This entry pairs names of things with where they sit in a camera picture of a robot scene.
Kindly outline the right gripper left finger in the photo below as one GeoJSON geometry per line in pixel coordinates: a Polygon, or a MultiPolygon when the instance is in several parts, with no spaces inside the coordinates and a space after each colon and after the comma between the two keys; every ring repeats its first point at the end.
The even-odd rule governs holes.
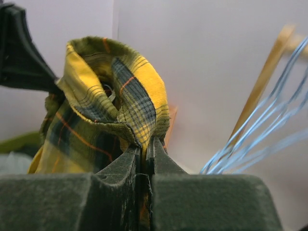
{"type": "Polygon", "coordinates": [[[0,178],[3,231],[136,231],[140,150],[129,147],[102,171],[0,178]]]}

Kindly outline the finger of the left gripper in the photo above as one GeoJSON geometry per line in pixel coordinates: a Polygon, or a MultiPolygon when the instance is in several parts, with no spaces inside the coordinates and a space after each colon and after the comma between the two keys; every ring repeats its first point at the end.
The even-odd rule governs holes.
{"type": "Polygon", "coordinates": [[[0,5],[0,84],[54,94],[58,78],[32,42],[26,10],[14,3],[0,5]]]}

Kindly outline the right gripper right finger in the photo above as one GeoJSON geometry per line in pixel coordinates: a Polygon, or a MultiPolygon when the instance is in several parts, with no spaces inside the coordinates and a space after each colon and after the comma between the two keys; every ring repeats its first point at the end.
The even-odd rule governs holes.
{"type": "Polygon", "coordinates": [[[251,175],[190,175],[152,138],[146,166],[151,178],[153,231],[281,231],[268,187],[251,175]]]}

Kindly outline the yellow plaid shirt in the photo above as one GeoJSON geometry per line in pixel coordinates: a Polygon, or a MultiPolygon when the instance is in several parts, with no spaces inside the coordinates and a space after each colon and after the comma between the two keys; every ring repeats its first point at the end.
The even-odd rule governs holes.
{"type": "Polygon", "coordinates": [[[152,137],[165,139],[169,106],[163,80],[139,52],[101,37],[66,45],[60,93],[45,100],[42,145],[28,172],[96,173],[130,145],[142,159],[152,137]]]}

